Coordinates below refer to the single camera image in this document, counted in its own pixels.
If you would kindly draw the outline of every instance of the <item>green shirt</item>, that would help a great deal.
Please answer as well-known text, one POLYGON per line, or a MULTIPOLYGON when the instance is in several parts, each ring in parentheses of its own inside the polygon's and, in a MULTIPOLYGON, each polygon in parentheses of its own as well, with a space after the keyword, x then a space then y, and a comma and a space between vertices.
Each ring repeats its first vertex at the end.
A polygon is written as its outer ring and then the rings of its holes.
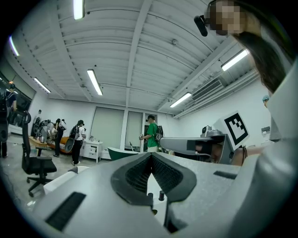
POLYGON ((158 142, 155 140, 156 132, 157 132, 157 124, 155 122, 151 123, 147 130, 147 134, 151 135, 151 137, 148 139, 148 145, 147 145, 148 147, 158 146, 158 142))

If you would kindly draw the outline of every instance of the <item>white ceiling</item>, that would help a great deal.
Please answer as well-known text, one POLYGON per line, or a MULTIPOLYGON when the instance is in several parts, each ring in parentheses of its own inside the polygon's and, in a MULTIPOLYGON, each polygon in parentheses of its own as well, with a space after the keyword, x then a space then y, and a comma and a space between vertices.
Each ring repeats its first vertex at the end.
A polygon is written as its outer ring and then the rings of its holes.
POLYGON ((85 17, 74 20, 72 0, 45 0, 13 33, 20 56, 7 46, 6 57, 32 83, 37 77, 47 85, 50 98, 177 114, 191 99, 173 109, 169 101, 219 73, 229 85, 253 68, 246 57, 222 73, 220 66, 242 47, 214 32, 200 35, 193 19, 203 14, 205 2, 86 0, 85 17), (94 69, 103 96, 88 69, 94 69))

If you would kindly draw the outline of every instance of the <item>concrete floor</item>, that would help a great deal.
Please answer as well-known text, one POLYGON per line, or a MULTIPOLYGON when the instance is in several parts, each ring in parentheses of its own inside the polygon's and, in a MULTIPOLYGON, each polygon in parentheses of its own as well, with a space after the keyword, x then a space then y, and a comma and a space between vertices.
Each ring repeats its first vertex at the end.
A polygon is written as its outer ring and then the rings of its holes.
MULTIPOLYGON (((6 159, 0 158, 0 165, 3 173, 1 174, 2 179, 6 181, 7 188, 11 191, 12 199, 15 203, 20 204, 26 210, 32 211, 36 202, 41 200, 45 193, 42 185, 32 190, 34 197, 30 197, 28 189, 34 184, 34 181, 26 182, 27 177, 36 177, 33 175, 27 175, 22 167, 22 146, 23 139, 21 136, 11 135, 7 141, 8 157, 6 159)), ((68 170, 72 169, 73 166, 71 155, 61 154, 59 158, 53 157, 53 150, 42 151, 42 156, 51 156, 53 163, 57 167, 57 172, 49 173, 48 179, 55 179, 62 174, 65 174, 68 170)), ((94 159, 80 158, 81 166, 92 167, 96 165, 94 159)), ((108 163, 107 161, 100 161, 99 164, 108 163)))

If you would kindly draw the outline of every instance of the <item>black office chair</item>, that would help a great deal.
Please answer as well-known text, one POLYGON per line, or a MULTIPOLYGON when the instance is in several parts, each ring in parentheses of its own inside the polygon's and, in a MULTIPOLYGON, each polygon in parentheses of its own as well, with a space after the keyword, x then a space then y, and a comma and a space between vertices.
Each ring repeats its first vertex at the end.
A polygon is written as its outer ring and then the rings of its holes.
POLYGON ((30 157, 30 143, 29 143, 29 135, 28 135, 28 123, 31 121, 31 115, 25 111, 25 116, 23 119, 23 158, 22 158, 22 169, 26 174, 35 174, 39 175, 39 178, 27 177, 27 183, 30 183, 30 180, 36 181, 29 188, 29 195, 33 197, 33 193, 31 192, 34 188, 36 188, 39 184, 46 184, 51 182, 52 179, 47 179, 47 173, 53 173, 57 171, 56 166, 52 162, 51 157, 41 157, 41 151, 46 150, 44 147, 36 147, 38 149, 37 157, 30 157))

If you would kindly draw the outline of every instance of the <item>air conditioning vent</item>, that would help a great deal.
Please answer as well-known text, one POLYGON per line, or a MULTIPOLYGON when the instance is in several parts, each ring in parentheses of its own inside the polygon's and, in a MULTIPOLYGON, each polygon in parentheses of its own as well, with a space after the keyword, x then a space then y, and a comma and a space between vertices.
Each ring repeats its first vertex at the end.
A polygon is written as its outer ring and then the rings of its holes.
POLYGON ((218 88, 223 88, 222 83, 219 81, 219 79, 215 79, 211 81, 210 83, 206 84, 202 88, 200 88, 197 92, 193 94, 192 100, 196 101, 199 98, 202 98, 204 96, 207 96, 211 92, 217 90, 218 88))

